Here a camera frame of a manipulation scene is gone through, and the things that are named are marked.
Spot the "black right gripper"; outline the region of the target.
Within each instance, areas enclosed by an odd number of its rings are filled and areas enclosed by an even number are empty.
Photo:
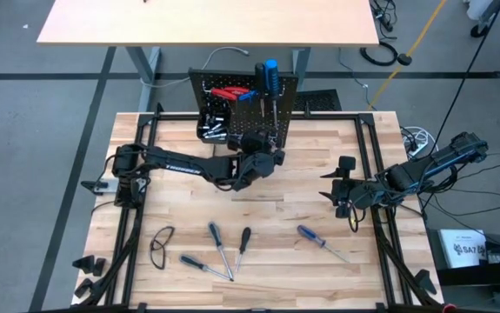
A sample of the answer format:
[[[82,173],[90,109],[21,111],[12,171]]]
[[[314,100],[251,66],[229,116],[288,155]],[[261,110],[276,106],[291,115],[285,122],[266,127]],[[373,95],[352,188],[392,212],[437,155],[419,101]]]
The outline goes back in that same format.
[[[353,156],[340,156],[335,171],[321,176],[321,178],[334,178],[331,193],[319,191],[319,194],[327,197],[336,207],[337,218],[350,217],[351,211],[370,207],[377,197],[379,180],[376,177],[351,178],[350,173],[355,168],[356,159]]]

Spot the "black metal pegboard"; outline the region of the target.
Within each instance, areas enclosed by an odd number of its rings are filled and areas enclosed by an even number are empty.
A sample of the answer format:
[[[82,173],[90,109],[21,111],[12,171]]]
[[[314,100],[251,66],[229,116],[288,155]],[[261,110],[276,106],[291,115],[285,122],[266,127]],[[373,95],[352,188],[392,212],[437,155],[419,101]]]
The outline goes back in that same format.
[[[278,128],[275,128],[272,103],[268,96],[264,98],[264,117],[261,116],[259,98],[254,97],[250,102],[230,101],[215,97],[203,92],[203,87],[222,88],[227,86],[239,86],[255,89],[255,74],[248,71],[232,70],[194,70],[188,72],[192,89],[197,101],[200,113],[206,111],[230,113],[230,135],[242,135],[250,130],[268,128],[279,139],[284,147],[288,135],[288,128],[294,103],[297,95],[296,76],[290,73],[279,75],[280,91],[277,99]]]

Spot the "black-handled Phillips screwdriver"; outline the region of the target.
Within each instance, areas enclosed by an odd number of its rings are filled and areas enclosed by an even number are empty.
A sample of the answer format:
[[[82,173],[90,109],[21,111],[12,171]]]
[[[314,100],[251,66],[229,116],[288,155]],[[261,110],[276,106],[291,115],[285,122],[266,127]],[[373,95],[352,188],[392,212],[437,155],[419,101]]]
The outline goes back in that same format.
[[[237,262],[236,262],[236,272],[238,272],[240,269],[243,254],[246,251],[246,247],[247,247],[247,244],[250,240],[250,236],[251,236],[251,228],[250,227],[244,228],[243,233],[242,233],[242,238],[241,238],[241,244],[239,246],[239,253],[238,253],[238,257],[237,257]]]

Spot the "dark-tipped nut driver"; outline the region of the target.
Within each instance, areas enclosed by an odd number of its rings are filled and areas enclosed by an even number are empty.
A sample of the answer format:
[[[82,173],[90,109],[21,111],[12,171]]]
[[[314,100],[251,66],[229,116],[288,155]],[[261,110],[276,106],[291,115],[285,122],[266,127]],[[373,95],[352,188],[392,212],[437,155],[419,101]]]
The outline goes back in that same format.
[[[181,263],[184,263],[188,266],[197,268],[203,272],[208,272],[208,273],[211,273],[212,275],[218,276],[222,279],[225,279],[228,281],[233,281],[233,279],[230,276],[226,276],[225,274],[222,274],[222,273],[217,272],[216,270],[213,270],[207,264],[200,262],[198,259],[196,259],[193,256],[181,255],[179,257],[179,260]]]

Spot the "black-framed safety glasses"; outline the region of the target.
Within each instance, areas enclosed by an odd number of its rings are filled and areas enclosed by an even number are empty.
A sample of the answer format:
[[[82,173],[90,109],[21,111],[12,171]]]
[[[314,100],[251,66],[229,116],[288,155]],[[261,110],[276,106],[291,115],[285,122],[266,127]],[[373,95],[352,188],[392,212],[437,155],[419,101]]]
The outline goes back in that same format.
[[[153,266],[158,270],[164,270],[167,262],[167,246],[175,233],[173,226],[161,228],[150,240],[149,256]]]

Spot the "black plastic pegboard bin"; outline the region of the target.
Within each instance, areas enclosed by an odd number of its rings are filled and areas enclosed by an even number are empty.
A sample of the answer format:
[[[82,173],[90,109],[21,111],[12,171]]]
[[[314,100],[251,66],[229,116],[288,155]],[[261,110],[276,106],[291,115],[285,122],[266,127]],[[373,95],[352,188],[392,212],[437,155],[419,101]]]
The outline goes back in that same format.
[[[215,119],[215,116],[217,115],[222,115],[224,116],[224,120],[223,121],[217,121]],[[213,143],[213,144],[222,144],[222,143],[226,143],[227,142],[227,139],[228,137],[225,139],[225,140],[209,140],[209,139],[205,139],[203,137],[203,127],[207,126],[215,126],[217,123],[222,123],[223,124],[223,127],[217,129],[217,130],[213,130],[213,131],[218,131],[218,130],[227,130],[228,131],[228,135],[230,134],[230,131],[229,131],[229,125],[230,125],[230,113],[225,113],[225,112],[213,112],[213,111],[206,111],[206,112],[201,112],[200,115],[199,115],[199,118],[198,118],[198,121],[197,121],[197,130],[196,130],[196,134],[197,134],[197,137],[199,139],[201,139],[204,143]]]

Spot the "black floor grate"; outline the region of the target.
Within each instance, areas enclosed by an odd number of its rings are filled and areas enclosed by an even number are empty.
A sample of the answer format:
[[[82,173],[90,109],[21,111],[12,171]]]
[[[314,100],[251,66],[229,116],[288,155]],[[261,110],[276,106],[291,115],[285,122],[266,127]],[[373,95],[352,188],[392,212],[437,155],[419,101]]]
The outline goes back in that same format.
[[[294,111],[340,111],[342,105],[335,89],[297,92]]]

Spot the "white power strip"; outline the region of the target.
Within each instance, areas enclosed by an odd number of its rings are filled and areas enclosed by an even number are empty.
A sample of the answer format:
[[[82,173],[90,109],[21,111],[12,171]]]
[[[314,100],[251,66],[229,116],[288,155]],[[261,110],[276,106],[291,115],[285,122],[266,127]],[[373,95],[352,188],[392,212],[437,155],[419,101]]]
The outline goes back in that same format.
[[[435,138],[419,126],[400,127],[403,145],[409,159],[416,157],[425,148],[432,146],[439,151]]]

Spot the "light wooden desk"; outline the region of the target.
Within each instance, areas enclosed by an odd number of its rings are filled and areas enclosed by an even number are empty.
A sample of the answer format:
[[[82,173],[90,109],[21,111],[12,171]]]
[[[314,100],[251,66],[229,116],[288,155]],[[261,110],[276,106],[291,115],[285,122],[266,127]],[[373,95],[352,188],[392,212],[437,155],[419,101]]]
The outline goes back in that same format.
[[[124,47],[148,97],[163,46],[288,47],[303,80],[312,48],[379,38],[369,0],[55,0],[37,43]]]

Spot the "white printed booklet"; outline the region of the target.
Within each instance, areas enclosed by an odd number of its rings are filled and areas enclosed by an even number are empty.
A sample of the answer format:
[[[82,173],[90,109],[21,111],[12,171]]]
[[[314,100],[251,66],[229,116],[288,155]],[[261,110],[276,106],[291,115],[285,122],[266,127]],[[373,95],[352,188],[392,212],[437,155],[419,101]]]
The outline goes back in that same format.
[[[478,266],[487,260],[486,238],[482,230],[443,229],[438,235],[450,268]]]

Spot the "office chair base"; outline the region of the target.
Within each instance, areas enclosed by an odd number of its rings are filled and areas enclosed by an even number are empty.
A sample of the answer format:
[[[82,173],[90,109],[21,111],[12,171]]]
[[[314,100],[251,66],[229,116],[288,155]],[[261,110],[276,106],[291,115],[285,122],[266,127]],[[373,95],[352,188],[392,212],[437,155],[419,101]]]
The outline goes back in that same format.
[[[468,9],[467,17],[476,24],[470,30],[472,37],[483,37],[500,10],[500,0],[463,0]]]

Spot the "short chrome hook rail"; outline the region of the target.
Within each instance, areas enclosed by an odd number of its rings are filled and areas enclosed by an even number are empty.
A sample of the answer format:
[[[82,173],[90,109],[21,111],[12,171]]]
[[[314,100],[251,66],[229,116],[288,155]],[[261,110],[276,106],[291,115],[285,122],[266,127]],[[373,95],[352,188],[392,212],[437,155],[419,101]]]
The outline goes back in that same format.
[[[229,150],[271,150],[282,145],[282,140],[269,132],[246,132],[243,135],[230,135],[227,141]]]

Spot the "black table frame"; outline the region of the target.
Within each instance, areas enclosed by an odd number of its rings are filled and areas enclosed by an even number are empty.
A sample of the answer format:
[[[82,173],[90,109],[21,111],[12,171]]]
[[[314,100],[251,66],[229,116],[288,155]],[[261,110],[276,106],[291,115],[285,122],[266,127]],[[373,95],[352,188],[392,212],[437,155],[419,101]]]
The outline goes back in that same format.
[[[101,303],[132,310],[144,303],[150,313],[377,313],[386,293],[373,222],[366,217],[358,232],[351,231],[319,191],[330,191],[330,180],[321,176],[333,171],[342,155],[401,163],[397,116],[324,112],[306,120],[295,115],[284,149],[283,165],[240,191],[223,192],[199,176],[152,171],[137,249]],[[193,256],[228,276],[209,222],[220,229],[233,281],[179,260]],[[298,225],[314,230],[348,262],[301,236]],[[166,267],[158,270],[150,261],[150,240],[165,226],[176,230]],[[246,227],[251,236],[236,272]]]

